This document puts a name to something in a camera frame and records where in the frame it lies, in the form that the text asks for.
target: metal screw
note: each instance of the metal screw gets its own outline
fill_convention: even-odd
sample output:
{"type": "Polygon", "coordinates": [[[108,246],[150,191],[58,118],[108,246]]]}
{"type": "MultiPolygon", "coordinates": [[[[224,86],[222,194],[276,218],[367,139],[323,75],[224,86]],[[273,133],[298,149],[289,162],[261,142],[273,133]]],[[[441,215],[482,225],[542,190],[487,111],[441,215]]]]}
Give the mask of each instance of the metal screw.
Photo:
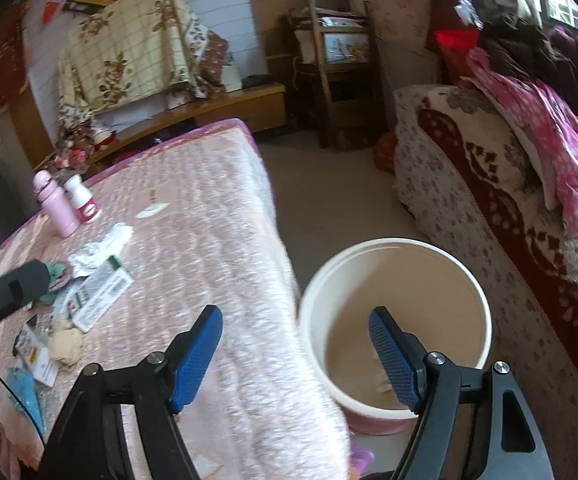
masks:
{"type": "Polygon", "coordinates": [[[152,365],[159,365],[165,360],[165,354],[162,352],[151,352],[147,355],[147,361],[152,365]]]}
{"type": "Polygon", "coordinates": [[[443,365],[445,364],[445,361],[447,361],[447,358],[440,352],[429,352],[427,359],[429,359],[429,362],[434,365],[443,365]]]}
{"type": "Polygon", "coordinates": [[[509,373],[509,365],[505,361],[496,361],[493,364],[493,369],[501,375],[509,373]]]}
{"type": "Polygon", "coordinates": [[[100,369],[100,365],[96,364],[96,363],[89,363],[88,365],[86,365],[83,369],[82,372],[85,375],[88,376],[93,376],[96,375],[98,373],[98,370],[100,369]]]}

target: yellow floral blanket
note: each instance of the yellow floral blanket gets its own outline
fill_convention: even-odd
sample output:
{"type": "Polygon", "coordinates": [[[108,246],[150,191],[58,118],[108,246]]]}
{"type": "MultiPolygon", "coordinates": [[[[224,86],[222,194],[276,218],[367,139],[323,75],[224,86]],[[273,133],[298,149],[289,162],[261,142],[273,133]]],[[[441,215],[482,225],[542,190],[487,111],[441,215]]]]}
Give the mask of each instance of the yellow floral blanket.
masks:
{"type": "Polygon", "coordinates": [[[221,94],[227,49],[182,0],[119,0],[69,31],[58,62],[60,123],[70,130],[171,87],[221,94]]]}

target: black wire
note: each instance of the black wire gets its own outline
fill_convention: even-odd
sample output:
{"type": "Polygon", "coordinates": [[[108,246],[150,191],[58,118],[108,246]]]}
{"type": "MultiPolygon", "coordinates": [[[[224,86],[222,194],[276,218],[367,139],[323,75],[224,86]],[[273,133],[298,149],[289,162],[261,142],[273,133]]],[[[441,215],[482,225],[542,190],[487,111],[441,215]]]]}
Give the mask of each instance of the black wire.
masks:
{"type": "Polygon", "coordinates": [[[47,444],[45,443],[43,437],[42,437],[42,431],[40,431],[40,428],[38,428],[38,425],[35,423],[34,418],[31,416],[31,413],[29,413],[29,410],[26,408],[26,406],[22,403],[22,400],[18,399],[18,396],[13,393],[13,390],[8,386],[8,384],[5,383],[5,381],[3,381],[2,377],[0,377],[0,382],[2,384],[5,385],[5,388],[8,390],[8,392],[11,394],[11,396],[18,402],[18,404],[20,404],[20,406],[22,406],[22,409],[24,410],[24,412],[27,414],[27,416],[29,417],[29,420],[31,420],[32,424],[34,425],[35,431],[37,431],[38,436],[40,437],[40,442],[42,443],[42,447],[47,447],[47,444]]]}

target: blue packet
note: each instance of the blue packet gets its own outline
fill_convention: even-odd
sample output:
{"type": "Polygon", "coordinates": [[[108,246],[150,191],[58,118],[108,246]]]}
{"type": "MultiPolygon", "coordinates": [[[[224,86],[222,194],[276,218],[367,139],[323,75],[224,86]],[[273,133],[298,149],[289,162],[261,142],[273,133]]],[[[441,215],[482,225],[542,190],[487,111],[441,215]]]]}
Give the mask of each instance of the blue packet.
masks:
{"type": "MultiPolygon", "coordinates": [[[[29,410],[35,423],[40,428],[40,432],[44,437],[44,421],[42,420],[42,413],[40,412],[40,404],[38,403],[38,396],[35,393],[34,377],[28,370],[22,368],[9,368],[6,372],[6,384],[11,388],[13,393],[22,401],[24,407],[29,410]]],[[[18,412],[24,412],[17,400],[9,395],[11,402],[13,402],[18,412]]]]}

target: blue rubber pad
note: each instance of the blue rubber pad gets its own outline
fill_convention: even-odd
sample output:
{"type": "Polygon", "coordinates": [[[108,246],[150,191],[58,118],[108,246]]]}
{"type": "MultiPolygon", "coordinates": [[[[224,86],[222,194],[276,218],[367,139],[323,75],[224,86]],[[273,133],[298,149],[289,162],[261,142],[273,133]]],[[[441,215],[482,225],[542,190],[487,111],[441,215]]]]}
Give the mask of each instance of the blue rubber pad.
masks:
{"type": "Polygon", "coordinates": [[[422,399],[418,393],[416,372],[376,311],[369,315],[369,337],[398,400],[416,412],[422,399]]]}
{"type": "Polygon", "coordinates": [[[195,399],[223,334],[223,313],[216,306],[207,308],[211,308],[211,311],[208,316],[201,316],[204,317],[204,323],[197,326],[197,321],[189,331],[194,339],[176,370],[175,385],[169,399],[174,413],[180,413],[184,406],[195,399]]]}

